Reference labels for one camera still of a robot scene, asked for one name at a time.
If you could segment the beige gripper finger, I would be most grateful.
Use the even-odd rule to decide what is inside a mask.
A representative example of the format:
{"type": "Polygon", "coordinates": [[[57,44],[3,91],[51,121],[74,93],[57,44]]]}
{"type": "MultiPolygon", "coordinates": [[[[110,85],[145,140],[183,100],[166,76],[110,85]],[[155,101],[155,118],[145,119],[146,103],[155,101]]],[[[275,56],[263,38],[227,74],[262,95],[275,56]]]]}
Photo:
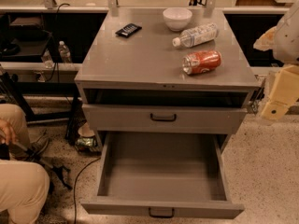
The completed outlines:
{"type": "Polygon", "coordinates": [[[299,99],[299,66],[285,64],[277,73],[267,101],[261,111],[261,117],[267,120],[279,120],[299,99]]]}
{"type": "Polygon", "coordinates": [[[257,50],[267,51],[274,47],[274,36],[277,27],[274,26],[268,29],[263,35],[261,35],[253,44],[253,47],[257,50]]]}

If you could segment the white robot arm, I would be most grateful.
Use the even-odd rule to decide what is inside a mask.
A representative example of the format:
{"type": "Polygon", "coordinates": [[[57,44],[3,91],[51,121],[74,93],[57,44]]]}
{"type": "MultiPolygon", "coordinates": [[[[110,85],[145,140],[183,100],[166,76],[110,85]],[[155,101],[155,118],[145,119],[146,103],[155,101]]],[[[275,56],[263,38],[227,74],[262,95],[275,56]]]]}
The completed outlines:
{"type": "Polygon", "coordinates": [[[257,50],[272,50],[283,67],[275,73],[270,83],[266,102],[259,111],[262,119],[279,120],[299,99],[299,1],[279,20],[278,24],[253,44],[257,50]]]}

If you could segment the person's hand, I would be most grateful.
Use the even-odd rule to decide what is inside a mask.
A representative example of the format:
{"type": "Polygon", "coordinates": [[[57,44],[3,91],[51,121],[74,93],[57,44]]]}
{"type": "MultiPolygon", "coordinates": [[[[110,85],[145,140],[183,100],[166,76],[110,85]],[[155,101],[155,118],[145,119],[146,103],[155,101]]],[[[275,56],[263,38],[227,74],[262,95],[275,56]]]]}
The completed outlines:
{"type": "Polygon", "coordinates": [[[3,119],[0,119],[0,131],[2,134],[0,135],[0,141],[2,144],[15,144],[17,142],[17,136],[12,125],[3,119]]]}

